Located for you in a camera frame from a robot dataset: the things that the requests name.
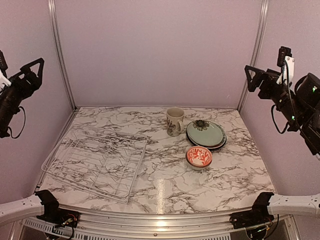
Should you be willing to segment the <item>front aluminium rail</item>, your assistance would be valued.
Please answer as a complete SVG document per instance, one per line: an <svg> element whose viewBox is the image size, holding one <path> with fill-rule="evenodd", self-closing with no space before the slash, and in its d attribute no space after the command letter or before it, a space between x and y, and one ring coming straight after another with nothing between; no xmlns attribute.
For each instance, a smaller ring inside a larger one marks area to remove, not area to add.
<svg viewBox="0 0 320 240"><path fill-rule="evenodd" d="M142 214L76 208L75 227L29 217L13 224L11 240L299 240L293 216L234 227L232 210L208 213Z"/></svg>

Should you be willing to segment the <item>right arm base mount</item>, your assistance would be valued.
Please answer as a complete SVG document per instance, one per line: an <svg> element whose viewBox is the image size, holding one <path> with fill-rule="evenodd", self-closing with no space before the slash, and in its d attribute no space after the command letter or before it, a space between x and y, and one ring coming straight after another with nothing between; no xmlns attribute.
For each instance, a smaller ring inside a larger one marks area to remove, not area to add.
<svg viewBox="0 0 320 240"><path fill-rule="evenodd" d="M271 197L274 195L273 192L262 192L254 201L250 210L232 213L229 222L233 225L233 228L247 228L273 221L274 216L269 214L268 206Z"/></svg>

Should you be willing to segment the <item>left aluminium frame post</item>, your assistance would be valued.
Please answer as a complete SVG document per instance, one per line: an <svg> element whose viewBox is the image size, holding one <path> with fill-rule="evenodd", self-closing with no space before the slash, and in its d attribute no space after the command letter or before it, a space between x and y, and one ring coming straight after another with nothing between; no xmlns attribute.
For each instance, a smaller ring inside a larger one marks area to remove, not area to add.
<svg viewBox="0 0 320 240"><path fill-rule="evenodd" d="M50 17L50 24L53 33L53 41L55 46L55 51L57 54L58 65L60 69L60 73L62 76L63 85L66 91L66 96L72 111L77 110L75 98L72 92L71 83L68 76L68 71L64 59L63 53L63 46L60 38L60 31L59 31L59 23L58 23L58 16L56 10L56 1L55 0L48 0L48 10L49 10L49 17Z"/></svg>

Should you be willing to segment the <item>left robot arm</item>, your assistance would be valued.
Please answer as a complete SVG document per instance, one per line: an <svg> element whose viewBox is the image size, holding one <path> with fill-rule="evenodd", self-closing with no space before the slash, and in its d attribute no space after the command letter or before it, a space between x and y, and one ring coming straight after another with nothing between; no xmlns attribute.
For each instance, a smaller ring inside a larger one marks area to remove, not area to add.
<svg viewBox="0 0 320 240"><path fill-rule="evenodd" d="M8 65L5 58L0 58L0 137L17 139L20 134L13 136L10 122L19 111L25 112L21 102L33 95L43 80L45 61L38 58L22 66L18 73L7 77ZM63 219L63 211L53 203L44 206L38 194L33 194L22 200L16 200L0 205L0 225L22 220L27 217L45 215L53 223Z"/></svg>

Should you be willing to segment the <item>white red small bowl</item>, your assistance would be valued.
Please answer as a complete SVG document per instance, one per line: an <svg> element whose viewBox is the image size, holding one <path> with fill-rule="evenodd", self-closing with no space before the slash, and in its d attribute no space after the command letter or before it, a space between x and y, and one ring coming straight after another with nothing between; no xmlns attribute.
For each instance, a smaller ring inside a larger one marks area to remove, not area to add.
<svg viewBox="0 0 320 240"><path fill-rule="evenodd" d="M185 158L187 161L198 166L207 165L213 160L211 151L203 146L190 147L185 154Z"/></svg>

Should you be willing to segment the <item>right aluminium frame post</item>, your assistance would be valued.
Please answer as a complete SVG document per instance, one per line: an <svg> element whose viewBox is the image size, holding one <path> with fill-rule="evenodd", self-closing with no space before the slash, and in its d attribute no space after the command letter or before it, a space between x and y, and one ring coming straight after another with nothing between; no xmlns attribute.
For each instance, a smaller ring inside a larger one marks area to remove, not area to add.
<svg viewBox="0 0 320 240"><path fill-rule="evenodd" d="M252 52L250 64L249 64L250 66L253 66L253 67L256 66L256 63L259 59L259 55L262 49L263 40L266 32L266 26L267 26L269 6L270 6L270 0L263 0L261 2L258 27L257 27L255 41L254 41L254 46L253 46L253 52ZM249 92L248 82L245 79L241 96L237 105L237 110L239 113L241 113L244 108L244 105L248 96L248 92Z"/></svg>

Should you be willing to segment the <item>aluminium frame post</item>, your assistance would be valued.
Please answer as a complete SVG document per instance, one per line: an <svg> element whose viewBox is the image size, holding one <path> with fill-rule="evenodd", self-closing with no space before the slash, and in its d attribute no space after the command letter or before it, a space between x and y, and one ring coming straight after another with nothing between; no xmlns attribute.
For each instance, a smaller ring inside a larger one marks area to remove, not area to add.
<svg viewBox="0 0 320 240"><path fill-rule="evenodd" d="M63 46L60 38L60 31L59 31L59 23L58 23L58 16L56 10L56 1L55 0L48 0L48 10L49 10L49 17L50 17L50 24L53 33L53 41L55 46L55 51L57 54L58 65L60 69L60 73L62 76L63 85L66 91L66 96L72 111L77 110L75 98L72 92L71 83L68 76L68 71L64 59L63 53Z"/></svg>
<svg viewBox="0 0 320 240"><path fill-rule="evenodd" d="M263 40L266 32L266 26L267 26L269 6L270 6L270 0L263 0L261 2L258 27L257 27L255 41L254 41L254 46L253 46L253 52L252 52L250 64L249 64L250 66L253 66L253 67L256 66L256 63L259 59L259 55L262 49ZM248 82L245 79L241 96L237 105L237 110L239 113L241 113L244 108L244 105L248 96L248 92L249 92Z"/></svg>

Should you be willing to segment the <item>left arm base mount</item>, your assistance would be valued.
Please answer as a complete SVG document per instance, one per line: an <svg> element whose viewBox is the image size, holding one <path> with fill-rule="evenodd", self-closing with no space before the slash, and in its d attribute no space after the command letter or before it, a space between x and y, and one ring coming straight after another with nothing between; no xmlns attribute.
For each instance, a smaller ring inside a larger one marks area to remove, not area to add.
<svg viewBox="0 0 320 240"><path fill-rule="evenodd" d="M44 213L37 215L37 219L55 224L55 228L77 227L80 216L78 211L60 208L58 200L47 189L36 191L34 194L44 206Z"/></svg>

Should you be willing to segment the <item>small pale green cup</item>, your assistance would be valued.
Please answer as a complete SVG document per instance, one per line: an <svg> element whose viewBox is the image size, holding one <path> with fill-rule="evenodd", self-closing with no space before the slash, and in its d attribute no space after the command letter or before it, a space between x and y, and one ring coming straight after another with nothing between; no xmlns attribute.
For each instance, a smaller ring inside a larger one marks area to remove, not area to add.
<svg viewBox="0 0 320 240"><path fill-rule="evenodd" d="M193 170L196 170L196 171L202 171L206 168L208 168L212 162L209 162L208 164L206 165L194 165L193 163L189 162L188 160L186 161L187 165L192 168Z"/></svg>

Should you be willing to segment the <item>patterned beige tall cup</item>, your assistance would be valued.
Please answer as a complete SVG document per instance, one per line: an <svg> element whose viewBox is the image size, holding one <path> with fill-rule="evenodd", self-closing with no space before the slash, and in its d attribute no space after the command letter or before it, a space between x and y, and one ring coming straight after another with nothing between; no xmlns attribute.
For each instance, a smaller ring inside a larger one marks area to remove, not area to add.
<svg viewBox="0 0 320 240"><path fill-rule="evenodd" d="M185 112L179 107L171 107L166 111L167 134L171 137L177 137L184 131Z"/></svg>

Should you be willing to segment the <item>pale green plate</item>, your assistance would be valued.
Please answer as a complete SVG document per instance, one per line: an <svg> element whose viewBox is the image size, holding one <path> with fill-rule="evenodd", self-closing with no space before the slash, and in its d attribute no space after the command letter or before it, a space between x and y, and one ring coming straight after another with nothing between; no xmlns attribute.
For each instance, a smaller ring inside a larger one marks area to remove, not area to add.
<svg viewBox="0 0 320 240"><path fill-rule="evenodd" d="M209 120L190 122L186 127L186 133L194 143L204 147L215 147L225 140L222 127Z"/></svg>

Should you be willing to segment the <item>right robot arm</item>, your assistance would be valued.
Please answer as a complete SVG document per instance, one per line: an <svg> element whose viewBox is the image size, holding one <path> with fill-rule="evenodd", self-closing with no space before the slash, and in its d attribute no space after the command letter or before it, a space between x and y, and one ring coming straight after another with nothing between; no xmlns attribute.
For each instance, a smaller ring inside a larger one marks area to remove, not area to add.
<svg viewBox="0 0 320 240"><path fill-rule="evenodd" d="M274 70L262 70L247 65L245 68L248 90L260 91L260 99L272 100L273 108L287 120L285 130L300 132L313 155L320 153L320 80L312 73L302 77L291 90L289 85L277 84L281 76ZM230 222L234 226L258 224L273 220L275 215L320 216L320 195L286 196L273 192L262 192L251 210L233 213Z"/></svg>

